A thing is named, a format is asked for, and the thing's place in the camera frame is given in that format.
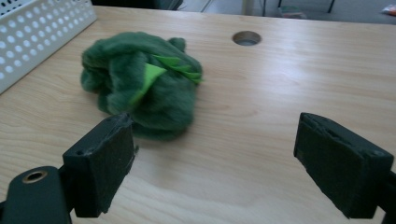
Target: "white plastic basket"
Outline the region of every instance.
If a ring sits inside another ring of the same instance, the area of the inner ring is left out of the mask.
[[[95,20],[89,0],[0,0],[0,93]]]

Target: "white object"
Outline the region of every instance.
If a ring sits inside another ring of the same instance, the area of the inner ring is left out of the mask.
[[[0,0],[0,93],[95,20],[89,0]]]

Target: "basket hole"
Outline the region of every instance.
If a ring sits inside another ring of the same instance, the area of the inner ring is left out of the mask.
[[[29,19],[32,19],[33,18],[33,13],[31,11],[27,11],[26,12],[26,17],[29,18]]]
[[[1,33],[6,33],[7,32],[7,27],[5,25],[0,25],[0,32]]]
[[[32,28],[30,28],[30,26],[25,26],[24,30],[25,30],[26,33],[32,32]]]
[[[29,40],[24,40],[24,41],[23,41],[23,45],[24,45],[26,48],[29,48],[29,47],[30,47],[30,41],[29,41]]]
[[[44,31],[39,31],[39,32],[38,32],[38,35],[39,35],[40,37],[44,37],[46,34],[44,33]]]
[[[17,31],[17,37],[22,38],[23,37],[23,32],[22,31]]]
[[[40,14],[40,8],[34,7],[34,8],[33,8],[33,12],[34,12],[35,14]]]
[[[47,6],[46,6],[46,4],[44,4],[44,3],[41,4],[41,8],[42,8],[43,10],[47,10],[47,9],[48,9]]]
[[[27,54],[23,54],[22,58],[23,58],[26,62],[30,60],[30,57],[29,57],[29,55],[27,55]]]
[[[15,42],[15,38],[14,38],[14,36],[12,36],[12,35],[9,35],[8,37],[7,37],[7,41],[9,42],[9,43],[14,43]]]
[[[55,15],[55,16],[59,16],[59,11],[58,11],[58,9],[53,9],[53,11],[52,11],[52,13]]]
[[[30,38],[32,39],[33,42],[37,42],[37,40],[38,40],[37,36],[35,36],[35,35],[32,35]]]
[[[10,21],[8,21],[8,26],[12,27],[12,28],[15,28],[17,26],[17,23],[15,21],[13,21],[13,20],[10,20]]]
[[[17,17],[17,21],[18,21],[18,22],[24,22],[24,17],[21,16],[21,15],[19,15],[19,16]]]
[[[41,23],[46,23],[46,19],[44,17],[40,17],[40,19],[38,19]]]
[[[39,44],[39,45],[37,45],[37,49],[43,50],[43,49],[44,49],[44,46],[43,46],[42,44]]]
[[[18,45],[18,46],[15,47],[15,50],[17,52],[22,52],[22,47]]]
[[[14,64],[15,64],[15,66],[17,66],[17,67],[21,67],[21,66],[22,66],[22,63],[21,63],[20,60],[15,60]]]
[[[31,49],[30,50],[30,54],[32,54],[33,56],[36,56],[37,55],[37,50]]]
[[[6,55],[8,58],[13,58],[15,56],[14,52],[12,52],[11,50],[7,51]]]
[[[37,21],[33,21],[32,25],[33,25],[33,27],[38,28],[38,22]]]
[[[14,71],[14,68],[13,68],[13,67],[11,67],[11,66],[7,66],[7,67],[6,67],[6,72],[12,73],[13,71]]]

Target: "chair leg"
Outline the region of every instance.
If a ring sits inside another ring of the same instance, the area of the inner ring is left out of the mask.
[[[327,13],[331,13],[332,12],[332,6],[334,5],[334,1],[332,0],[332,3],[330,4],[329,10],[327,11]]]
[[[265,16],[265,9],[267,6],[267,0],[262,1],[262,15]]]

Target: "wood grain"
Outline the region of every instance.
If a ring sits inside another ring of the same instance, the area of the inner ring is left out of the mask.
[[[195,122],[141,146],[108,214],[74,223],[380,223],[347,220],[292,156],[301,112],[334,119],[396,154],[396,27],[96,7],[98,21],[0,95],[0,200],[107,115],[79,85],[96,39],[144,31],[187,40],[202,63]],[[241,47],[233,34],[262,36]]]

